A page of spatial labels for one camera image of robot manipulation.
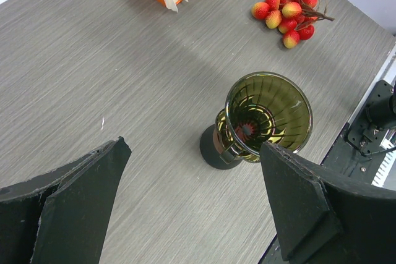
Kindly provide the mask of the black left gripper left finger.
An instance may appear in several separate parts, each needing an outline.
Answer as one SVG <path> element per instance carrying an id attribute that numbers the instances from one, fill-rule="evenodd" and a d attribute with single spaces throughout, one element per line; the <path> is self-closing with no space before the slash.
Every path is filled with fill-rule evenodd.
<path id="1" fill-rule="evenodd" d="M 98 263 L 131 149 L 110 140 L 1 189 L 1 263 Z"/>

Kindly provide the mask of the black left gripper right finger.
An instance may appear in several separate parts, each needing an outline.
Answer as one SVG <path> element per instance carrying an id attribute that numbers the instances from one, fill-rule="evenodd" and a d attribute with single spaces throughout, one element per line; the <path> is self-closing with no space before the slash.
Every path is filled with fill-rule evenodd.
<path id="1" fill-rule="evenodd" d="M 395 192 L 272 143 L 260 149 L 277 236 L 267 263 L 394 263 Z"/>

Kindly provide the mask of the dark green glass dripper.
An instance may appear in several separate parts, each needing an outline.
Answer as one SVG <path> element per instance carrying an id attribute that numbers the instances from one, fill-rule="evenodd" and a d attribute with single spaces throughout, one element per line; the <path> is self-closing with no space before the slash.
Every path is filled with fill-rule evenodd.
<path id="1" fill-rule="evenodd" d="M 311 106 L 297 84 L 273 72 L 253 72 L 231 87 L 216 116 L 220 159 L 226 164 L 258 163 L 265 142 L 297 153 L 308 142 L 312 127 Z"/>

